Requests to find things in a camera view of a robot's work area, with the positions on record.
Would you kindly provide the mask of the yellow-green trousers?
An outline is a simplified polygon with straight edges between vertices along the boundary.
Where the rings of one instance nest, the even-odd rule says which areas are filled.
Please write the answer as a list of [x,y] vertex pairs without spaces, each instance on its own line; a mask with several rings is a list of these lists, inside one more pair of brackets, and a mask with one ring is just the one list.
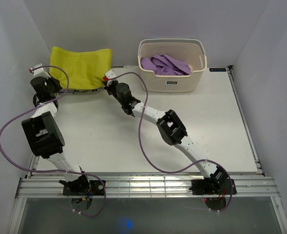
[[50,75],[59,80],[62,88],[92,90],[103,86],[103,77],[111,69],[112,50],[71,52],[54,46],[51,49]]

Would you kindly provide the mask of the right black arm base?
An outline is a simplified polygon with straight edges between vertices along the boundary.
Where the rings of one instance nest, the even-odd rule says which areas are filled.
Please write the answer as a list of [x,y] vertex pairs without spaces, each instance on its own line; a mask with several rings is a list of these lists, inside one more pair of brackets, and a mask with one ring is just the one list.
[[234,180],[229,178],[217,185],[207,178],[194,179],[191,180],[189,190],[192,195],[203,195],[205,205],[214,212],[221,212],[227,207],[226,195],[229,195],[230,200],[233,195],[237,194]]

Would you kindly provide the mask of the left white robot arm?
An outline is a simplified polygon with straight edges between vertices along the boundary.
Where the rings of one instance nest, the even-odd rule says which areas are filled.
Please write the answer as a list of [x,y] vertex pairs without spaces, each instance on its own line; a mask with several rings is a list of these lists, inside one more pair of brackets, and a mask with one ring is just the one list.
[[63,147],[65,140],[54,119],[58,112],[57,93],[62,89],[58,80],[51,76],[34,77],[30,81],[35,90],[33,104],[35,113],[21,122],[25,136],[35,156],[52,163],[64,176],[59,182],[73,193],[87,194],[91,184],[82,168],[71,164],[66,158]]

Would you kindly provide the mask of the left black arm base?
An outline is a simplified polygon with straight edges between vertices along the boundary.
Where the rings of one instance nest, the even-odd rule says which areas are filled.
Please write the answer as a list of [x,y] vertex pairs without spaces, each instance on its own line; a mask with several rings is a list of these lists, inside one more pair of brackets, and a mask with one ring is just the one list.
[[98,180],[90,180],[89,184],[78,186],[74,190],[70,190],[65,185],[63,186],[62,195],[71,197],[71,205],[73,209],[78,211],[86,211],[91,207],[93,198],[100,196],[104,197],[104,185]]

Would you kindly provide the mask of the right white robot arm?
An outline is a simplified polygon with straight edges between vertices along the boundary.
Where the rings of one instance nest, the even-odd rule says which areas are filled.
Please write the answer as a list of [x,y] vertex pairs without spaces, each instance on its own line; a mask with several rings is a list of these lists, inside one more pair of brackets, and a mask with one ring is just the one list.
[[127,84],[119,83],[113,78],[104,78],[105,90],[121,105],[122,110],[130,116],[146,120],[157,126],[165,143],[180,150],[195,166],[202,176],[203,182],[195,186],[198,194],[213,195],[233,193],[234,183],[225,169],[207,159],[203,152],[188,136],[187,129],[174,110],[166,112],[144,105],[136,99]]

